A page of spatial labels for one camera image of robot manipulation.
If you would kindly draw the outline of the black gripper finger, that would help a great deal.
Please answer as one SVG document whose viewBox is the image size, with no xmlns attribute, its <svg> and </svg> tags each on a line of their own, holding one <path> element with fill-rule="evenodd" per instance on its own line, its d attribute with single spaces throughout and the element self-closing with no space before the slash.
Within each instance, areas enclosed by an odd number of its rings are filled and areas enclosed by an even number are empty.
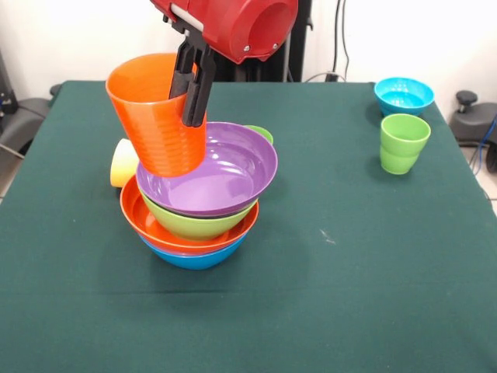
<svg viewBox="0 0 497 373">
<path fill-rule="evenodd" d="M 194 96 L 186 94 L 186 103 L 182 115 L 182 122 L 187 127 L 200 127 L 202 125 L 216 74 L 214 51 L 206 44 L 201 47 L 195 47 L 195 50 L 196 57 L 193 70 L 195 71 L 196 94 Z"/>
<path fill-rule="evenodd" d="M 195 64 L 196 50 L 188 41 L 184 40 L 178 48 L 176 64 L 172 76 L 172 84 L 169 91 L 169 98 L 173 99 L 183 94 L 194 96 L 195 86 Z"/>
</svg>

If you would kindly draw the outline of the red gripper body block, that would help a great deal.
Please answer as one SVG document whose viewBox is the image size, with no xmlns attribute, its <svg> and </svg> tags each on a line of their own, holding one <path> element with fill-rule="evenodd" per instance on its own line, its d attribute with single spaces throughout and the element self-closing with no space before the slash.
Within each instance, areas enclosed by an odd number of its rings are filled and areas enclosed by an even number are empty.
<svg viewBox="0 0 497 373">
<path fill-rule="evenodd" d="M 197 35 L 236 64 L 271 57 L 286 41 L 298 13 L 294 0 L 155 0 L 152 4 L 180 33 Z"/>
</svg>

